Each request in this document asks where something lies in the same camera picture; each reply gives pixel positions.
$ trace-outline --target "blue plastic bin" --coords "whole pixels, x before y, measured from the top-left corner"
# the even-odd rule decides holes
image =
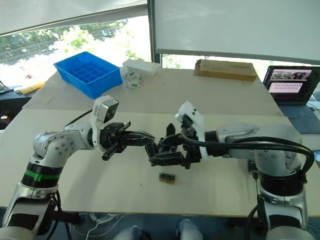
[[[122,84],[119,67],[87,51],[56,62],[54,66],[63,80],[92,99]]]

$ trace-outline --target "white table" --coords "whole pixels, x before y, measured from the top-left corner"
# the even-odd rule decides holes
[[[185,80],[189,84],[183,91],[178,91],[179,84],[175,80],[178,83]],[[58,83],[61,79],[55,74],[51,82],[46,83],[46,88],[36,94],[0,135],[0,167],[10,173],[0,174],[0,206],[8,205],[17,181],[22,178],[33,153],[35,136],[63,128],[92,107],[92,99],[67,84],[59,90],[59,84],[55,85],[54,81]],[[163,84],[169,87],[161,90]],[[142,88],[136,91],[119,86],[107,94],[120,101],[113,121],[129,120],[132,123],[130,130],[149,132],[156,141],[164,136],[168,123],[174,123],[176,129],[180,129],[173,113],[185,100],[190,100],[200,112],[205,113],[208,130],[244,122],[289,124],[259,80],[243,83],[195,77],[189,70],[161,69],[157,77],[151,78],[150,82],[145,80]],[[132,104],[129,100],[134,103],[141,101],[141,105]],[[80,121],[88,122],[89,116]],[[318,138],[318,135],[304,135],[303,141],[312,149],[320,149]],[[192,164],[190,170],[185,170],[181,166],[151,167],[143,147],[128,147],[110,161],[103,161],[101,156],[97,150],[82,150],[68,160],[59,180],[64,210],[243,217],[256,205],[255,182],[247,172],[246,160],[217,157]],[[175,184],[160,182],[160,172],[176,175]],[[309,215],[320,216],[317,206],[320,172],[316,165],[309,171],[307,179]]]

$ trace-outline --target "cardboard box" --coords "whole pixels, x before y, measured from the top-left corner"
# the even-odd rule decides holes
[[[252,63],[207,59],[196,61],[194,75],[252,82],[257,78],[257,73]]]

